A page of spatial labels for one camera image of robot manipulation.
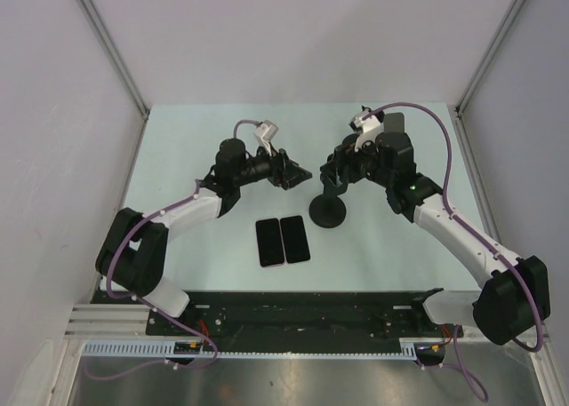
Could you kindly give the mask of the pink phone black screen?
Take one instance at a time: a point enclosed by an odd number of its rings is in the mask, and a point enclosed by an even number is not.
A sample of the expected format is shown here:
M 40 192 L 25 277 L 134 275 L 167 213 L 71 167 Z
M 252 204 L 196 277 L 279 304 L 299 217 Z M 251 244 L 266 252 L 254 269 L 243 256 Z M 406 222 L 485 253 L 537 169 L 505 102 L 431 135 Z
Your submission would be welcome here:
M 262 268 L 283 265 L 285 262 L 279 220 L 262 219 L 255 223 L 259 262 Z

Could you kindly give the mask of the white phone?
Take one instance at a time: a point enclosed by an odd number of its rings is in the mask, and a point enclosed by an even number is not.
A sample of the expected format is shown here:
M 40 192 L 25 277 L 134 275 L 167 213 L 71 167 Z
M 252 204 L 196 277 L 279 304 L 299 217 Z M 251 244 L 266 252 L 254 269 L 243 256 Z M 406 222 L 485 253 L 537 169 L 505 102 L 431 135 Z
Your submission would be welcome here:
M 311 255 L 303 217 L 297 215 L 280 219 L 280 227 L 286 262 L 297 264 L 309 261 Z

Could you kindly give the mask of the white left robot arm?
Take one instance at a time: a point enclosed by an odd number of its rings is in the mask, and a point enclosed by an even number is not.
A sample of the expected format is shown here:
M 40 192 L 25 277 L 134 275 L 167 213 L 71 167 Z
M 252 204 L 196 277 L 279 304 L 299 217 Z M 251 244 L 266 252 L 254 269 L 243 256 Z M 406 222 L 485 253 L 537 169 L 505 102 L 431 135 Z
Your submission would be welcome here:
M 312 178 L 310 171 L 290 159 L 285 150 L 259 147 L 250 155 L 240 139 L 221 142 L 215 162 L 188 197 L 151 213 L 131 208 L 119 211 L 95 260 L 105 277 L 107 293 L 116 283 L 126 295 L 165 313 L 165 323 L 175 333 L 191 332 L 196 312 L 188 307 L 189 295 L 164 276 L 169 242 L 199 224 L 227 214 L 241 198 L 241 187 L 268 180 L 289 190 Z

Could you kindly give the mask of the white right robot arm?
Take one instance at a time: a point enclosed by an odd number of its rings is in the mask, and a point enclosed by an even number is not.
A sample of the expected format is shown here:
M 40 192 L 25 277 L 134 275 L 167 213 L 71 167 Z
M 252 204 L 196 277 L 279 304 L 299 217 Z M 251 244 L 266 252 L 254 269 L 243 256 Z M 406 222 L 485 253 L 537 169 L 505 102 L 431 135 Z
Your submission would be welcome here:
M 414 150 L 405 133 L 382 133 L 357 148 L 349 135 L 320 168 L 323 193 L 310 205 L 320 227 L 339 226 L 346 218 L 340 196 L 350 184 L 367 179 L 384 188 L 391 210 L 425 230 L 449 250 L 475 279 L 479 294 L 435 289 L 410 313 L 412 329 L 430 336 L 443 323 L 478 328 L 496 345 L 518 343 L 522 333 L 536 330 L 544 341 L 543 322 L 550 315 L 545 264 L 522 258 L 479 231 L 449 202 L 445 190 L 417 170 Z

